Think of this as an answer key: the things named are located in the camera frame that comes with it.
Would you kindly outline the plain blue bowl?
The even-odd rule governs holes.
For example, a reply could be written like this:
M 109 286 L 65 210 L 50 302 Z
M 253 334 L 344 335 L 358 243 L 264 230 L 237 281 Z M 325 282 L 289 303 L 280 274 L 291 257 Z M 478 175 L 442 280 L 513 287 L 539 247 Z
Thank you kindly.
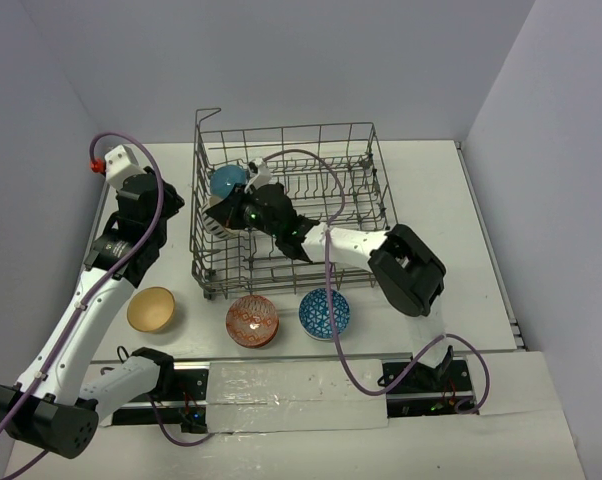
M 238 165 L 225 165 L 214 171 L 210 178 L 211 194 L 221 199 L 226 198 L 236 184 L 246 183 L 246 172 Z

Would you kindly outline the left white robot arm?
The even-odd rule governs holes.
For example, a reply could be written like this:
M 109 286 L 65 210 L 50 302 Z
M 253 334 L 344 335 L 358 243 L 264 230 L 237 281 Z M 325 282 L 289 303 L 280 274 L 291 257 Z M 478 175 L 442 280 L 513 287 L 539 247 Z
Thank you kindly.
M 0 430 L 67 459 L 89 445 L 101 420 L 137 396 L 161 399 L 176 386 L 174 360 L 142 347 L 92 382 L 84 377 L 103 337 L 167 240 L 168 219 L 183 207 L 152 168 L 111 181 L 117 209 L 92 244 L 75 297 L 30 366 L 0 385 Z

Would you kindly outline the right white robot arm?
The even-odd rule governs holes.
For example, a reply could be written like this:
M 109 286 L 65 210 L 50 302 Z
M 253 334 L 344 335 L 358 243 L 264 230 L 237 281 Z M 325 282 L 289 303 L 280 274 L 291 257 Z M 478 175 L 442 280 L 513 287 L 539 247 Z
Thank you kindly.
M 331 226 L 297 213 L 279 184 L 238 185 L 202 215 L 213 233 L 257 230 L 268 235 L 291 260 L 371 273 L 389 304 L 409 319 L 418 385 L 436 391 L 449 380 L 452 350 L 439 305 L 446 268 L 410 227 L 361 231 Z

